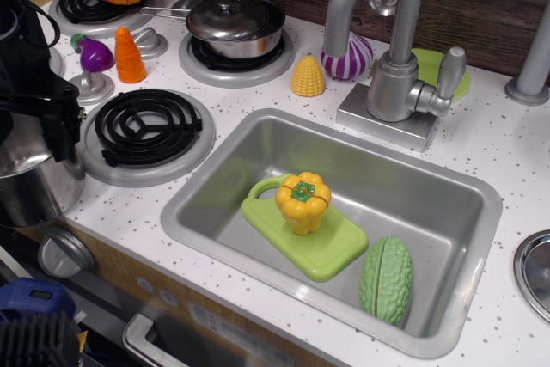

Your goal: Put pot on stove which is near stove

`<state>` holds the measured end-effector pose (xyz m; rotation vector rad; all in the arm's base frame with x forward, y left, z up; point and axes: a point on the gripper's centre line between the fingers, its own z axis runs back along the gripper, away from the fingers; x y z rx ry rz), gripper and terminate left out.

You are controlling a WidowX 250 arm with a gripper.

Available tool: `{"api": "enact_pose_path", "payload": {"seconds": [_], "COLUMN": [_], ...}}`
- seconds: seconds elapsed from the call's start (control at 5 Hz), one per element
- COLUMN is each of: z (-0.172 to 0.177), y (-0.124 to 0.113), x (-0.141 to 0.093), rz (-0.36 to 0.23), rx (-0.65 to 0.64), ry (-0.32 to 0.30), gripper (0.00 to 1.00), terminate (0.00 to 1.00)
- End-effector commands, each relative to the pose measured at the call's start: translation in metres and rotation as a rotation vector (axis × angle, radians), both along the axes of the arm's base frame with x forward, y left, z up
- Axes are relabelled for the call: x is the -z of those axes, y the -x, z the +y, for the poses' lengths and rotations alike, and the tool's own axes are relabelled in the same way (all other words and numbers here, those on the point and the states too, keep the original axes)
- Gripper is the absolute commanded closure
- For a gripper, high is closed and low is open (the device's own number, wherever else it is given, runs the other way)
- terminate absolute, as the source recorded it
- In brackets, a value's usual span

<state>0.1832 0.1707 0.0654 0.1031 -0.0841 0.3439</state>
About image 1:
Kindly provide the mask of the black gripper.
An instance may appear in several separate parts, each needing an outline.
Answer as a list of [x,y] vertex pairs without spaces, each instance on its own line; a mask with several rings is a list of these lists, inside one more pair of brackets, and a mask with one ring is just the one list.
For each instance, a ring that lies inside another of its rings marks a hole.
[[29,83],[17,91],[1,89],[2,110],[38,118],[55,161],[74,160],[83,122],[78,88],[52,70],[41,70],[27,79]]

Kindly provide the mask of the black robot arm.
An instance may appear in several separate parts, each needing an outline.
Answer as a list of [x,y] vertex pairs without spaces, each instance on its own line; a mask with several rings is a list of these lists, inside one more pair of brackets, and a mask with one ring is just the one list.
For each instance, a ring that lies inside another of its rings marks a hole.
[[1,140],[14,129],[14,113],[36,118],[57,162],[74,160],[83,109],[78,88],[55,74],[50,48],[29,0],[1,0]]

